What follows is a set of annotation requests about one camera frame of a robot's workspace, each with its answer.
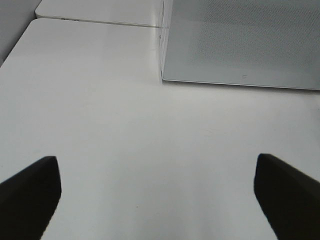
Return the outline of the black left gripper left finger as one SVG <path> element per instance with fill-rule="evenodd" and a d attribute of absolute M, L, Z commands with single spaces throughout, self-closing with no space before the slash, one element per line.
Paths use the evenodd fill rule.
<path fill-rule="evenodd" d="M 39 240 L 62 194 L 55 156 L 45 156 L 0 184 L 0 238 Z"/>

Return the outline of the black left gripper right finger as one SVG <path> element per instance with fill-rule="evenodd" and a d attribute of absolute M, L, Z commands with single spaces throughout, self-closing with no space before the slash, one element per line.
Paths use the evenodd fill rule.
<path fill-rule="evenodd" d="M 256 162 L 253 191 L 276 238 L 320 238 L 320 183 L 267 153 Z"/>

